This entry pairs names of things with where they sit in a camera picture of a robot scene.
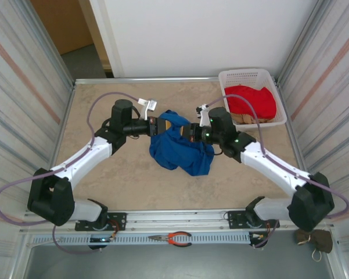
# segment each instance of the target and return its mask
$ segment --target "red cloth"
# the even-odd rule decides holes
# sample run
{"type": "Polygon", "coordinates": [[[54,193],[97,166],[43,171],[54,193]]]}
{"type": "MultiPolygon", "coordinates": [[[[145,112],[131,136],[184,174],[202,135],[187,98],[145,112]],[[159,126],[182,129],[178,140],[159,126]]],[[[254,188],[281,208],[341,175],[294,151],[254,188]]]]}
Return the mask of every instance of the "red cloth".
{"type": "MultiPolygon", "coordinates": [[[[265,87],[261,90],[255,90],[248,86],[237,85],[225,88],[225,93],[226,95],[238,94],[247,99],[256,111],[259,119],[273,119],[276,115],[274,96],[265,87]]],[[[251,109],[243,100],[230,97],[227,98],[227,102],[230,112],[239,115],[247,114],[254,117],[251,109]]]]}

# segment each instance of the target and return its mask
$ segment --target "red-handled pliers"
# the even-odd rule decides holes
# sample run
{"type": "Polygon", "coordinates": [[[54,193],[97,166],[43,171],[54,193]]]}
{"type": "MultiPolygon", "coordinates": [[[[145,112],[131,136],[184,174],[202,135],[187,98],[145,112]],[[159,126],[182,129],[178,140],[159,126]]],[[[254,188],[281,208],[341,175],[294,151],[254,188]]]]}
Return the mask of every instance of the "red-handled pliers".
{"type": "Polygon", "coordinates": [[[172,238],[176,237],[177,235],[185,235],[187,237],[191,237],[192,235],[186,231],[176,231],[172,234],[168,234],[168,235],[152,235],[151,237],[149,237],[150,239],[153,240],[158,240],[158,241],[168,241],[169,244],[177,246],[177,247],[188,247],[191,246],[192,243],[188,242],[188,243],[180,243],[180,242],[176,242],[174,241],[172,238]]]}

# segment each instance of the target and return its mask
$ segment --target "wooden door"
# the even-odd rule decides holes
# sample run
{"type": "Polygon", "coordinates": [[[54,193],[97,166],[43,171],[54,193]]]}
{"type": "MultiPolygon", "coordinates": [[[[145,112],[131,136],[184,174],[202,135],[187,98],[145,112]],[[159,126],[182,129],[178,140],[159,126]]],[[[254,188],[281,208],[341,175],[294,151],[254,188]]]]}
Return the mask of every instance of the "wooden door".
{"type": "Polygon", "coordinates": [[[30,0],[60,54],[93,44],[78,0],[30,0]]]}

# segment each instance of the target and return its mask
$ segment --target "cable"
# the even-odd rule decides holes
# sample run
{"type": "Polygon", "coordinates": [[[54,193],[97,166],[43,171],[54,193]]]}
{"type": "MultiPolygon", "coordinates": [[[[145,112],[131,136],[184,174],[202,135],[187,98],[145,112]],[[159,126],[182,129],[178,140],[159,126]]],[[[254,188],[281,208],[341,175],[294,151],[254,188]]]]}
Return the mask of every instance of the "cable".
{"type": "Polygon", "coordinates": [[[262,246],[263,244],[265,244],[265,243],[269,240],[270,236],[272,236],[272,235],[274,234],[274,231],[275,231],[276,228],[278,227],[278,224],[279,224],[279,220],[276,220],[275,225],[274,225],[274,227],[273,227],[271,233],[268,234],[267,237],[266,237],[263,241],[261,241],[261,242],[258,243],[257,245],[253,245],[253,247],[254,247],[254,248],[258,248],[258,247],[262,246]]]}
{"type": "Polygon", "coordinates": [[[228,211],[226,211],[226,212],[225,212],[225,214],[223,214],[223,219],[225,219],[225,220],[229,221],[230,219],[225,218],[225,215],[226,215],[227,213],[228,213],[228,211]]]}
{"type": "Polygon", "coordinates": [[[133,110],[137,114],[138,118],[141,118],[141,114],[139,113],[138,109],[135,106],[133,106],[133,110]]]}
{"type": "Polygon", "coordinates": [[[210,152],[205,152],[205,154],[206,155],[208,155],[208,156],[219,156],[219,155],[222,155],[223,154],[223,151],[221,150],[219,153],[215,153],[214,152],[214,148],[213,148],[213,153],[210,153],[210,152]]]}
{"type": "Polygon", "coordinates": [[[101,252],[101,249],[97,249],[97,250],[90,250],[90,251],[70,251],[67,249],[64,249],[64,247],[60,246],[56,240],[56,225],[54,225],[53,230],[52,230],[52,238],[53,238],[53,242],[54,244],[57,246],[58,249],[62,250],[63,252],[67,253],[67,254],[71,254],[71,255],[87,255],[87,254],[92,254],[95,252],[101,252]]]}
{"type": "Polygon", "coordinates": [[[271,229],[271,225],[269,224],[269,222],[266,222],[266,228],[267,228],[267,234],[269,234],[269,231],[271,229]]]}
{"type": "MultiPolygon", "coordinates": [[[[101,96],[99,96],[98,98],[96,98],[94,100],[94,102],[92,103],[92,105],[91,105],[91,107],[90,107],[90,109],[88,111],[88,114],[87,114],[87,125],[89,126],[91,134],[92,134],[92,139],[91,139],[91,143],[90,143],[89,146],[93,146],[93,144],[94,144],[94,129],[92,127],[92,124],[89,121],[91,113],[93,111],[94,106],[97,104],[97,102],[99,100],[101,100],[103,97],[109,96],[109,95],[123,95],[123,96],[129,97],[129,98],[135,100],[136,102],[138,102],[138,98],[133,97],[133,96],[131,96],[129,94],[126,94],[126,93],[123,93],[123,92],[108,92],[108,93],[104,93],[101,96]]],[[[67,169],[68,167],[72,166],[74,163],[79,161],[81,158],[83,158],[89,152],[89,150],[90,150],[90,148],[88,147],[80,156],[78,156],[77,158],[72,160],[70,163],[66,164],[65,168],[62,167],[62,168],[60,168],[58,170],[54,170],[54,171],[51,171],[49,173],[40,174],[38,176],[27,177],[27,178],[24,178],[24,179],[17,180],[17,181],[11,182],[9,184],[6,184],[6,185],[4,185],[4,186],[2,186],[0,188],[0,194],[4,190],[6,190],[6,189],[8,189],[8,188],[10,188],[10,187],[12,187],[14,185],[17,185],[17,184],[20,184],[20,183],[24,183],[24,182],[29,182],[29,181],[40,179],[40,178],[45,178],[45,177],[52,176],[54,174],[60,173],[61,171],[67,169]]],[[[5,214],[1,211],[1,209],[0,209],[0,218],[2,218],[7,223],[12,224],[12,225],[16,225],[16,226],[34,226],[34,225],[44,224],[44,223],[48,222],[46,220],[36,221],[36,222],[16,222],[16,221],[13,221],[12,219],[6,217],[5,214]]]]}
{"type": "Polygon", "coordinates": [[[118,222],[115,220],[109,220],[109,223],[111,224],[112,227],[115,226],[115,235],[117,234],[118,231],[120,231],[120,227],[118,226],[118,222]]]}
{"type": "Polygon", "coordinates": [[[325,191],[328,191],[336,196],[338,196],[339,198],[341,198],[345,203],[346,203],[346,208],[343,209],[342,211],[339,211],[337,213],[334,213],[334,214],[330,214],[330,215],[327,215],[326,217],[327,218],[335,218],[335,217],[339,217],[343,214],[345,214],[348,210],[349,210],[349,200],[344,196],[342,195],[341,193],[339,193],[338,191],[334,190],[334,189],[331,189],[325,185],[322,185],[321,183],[318,183],[314,180],[311,180],[309,178],[306,178],[306,177],[303,177],[303,176],[300,176],[299,174],[293,172],[292,170],[288,169],[287,167],[285,167],[284,165],[280,164],[279,162],[275,161],[273,158],[271,158],[267,153],[266,153],[266,150],[265,150],[265,147],[264,147],[264,143],[263,143],[263,138],[262,138],[262,130],[261,130],[261,126],[260,126],[260,122],[258,121],[258,117],[257,117],[257,114],[255,112],[255,110],[253,109],[252,105],[250,104],[250,102],[245,99],[244,97],[241,97],[237,94],[230,94],[230,95],[226,95],[226,96],[222,96],[220,98],[217,98],[216,100],[210,102],[207,106],[211,106],[213,104],[215,104],[216,102],[224,99],[224,98],[229,98],[229,97],[235,97],[235,98],[239,98],[241,100],[243,100],[247,105],[248,107],[251,109],[252,113],[253,113],[253,116],[254,116],[254,119],[256,120],[256,124],[257,124],[257,127],[258,127],[258,133],[260,135],[260,144],[261,144],[261,151],[262,151],[262,154],[270,161],[272,162],[273,164],[277,165],[278,167],[280,167],[282,170],[286,171],[287,173],[290,173],[291,175],[297,177],[297,178],[300,178],[314,186],[317,186],[325,191]]]}

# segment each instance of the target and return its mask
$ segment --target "blue cloth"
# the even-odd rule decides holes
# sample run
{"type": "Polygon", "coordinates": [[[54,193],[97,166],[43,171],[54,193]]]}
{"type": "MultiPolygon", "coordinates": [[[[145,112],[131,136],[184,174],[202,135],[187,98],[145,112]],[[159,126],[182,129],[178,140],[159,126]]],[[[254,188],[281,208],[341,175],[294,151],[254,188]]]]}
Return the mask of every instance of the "blue cloth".
{"type": "Polygon", "coordinates": [[[164,133],[151,137],[150,154],[156,162],[169,170],[181,167],[191,176],[209,173],[213,161],[214,149],[209,144],[190,142],[179,133],[181,126],[190,123],[177,112],[168,110],[160,115],[172,123],[164,133]]]}

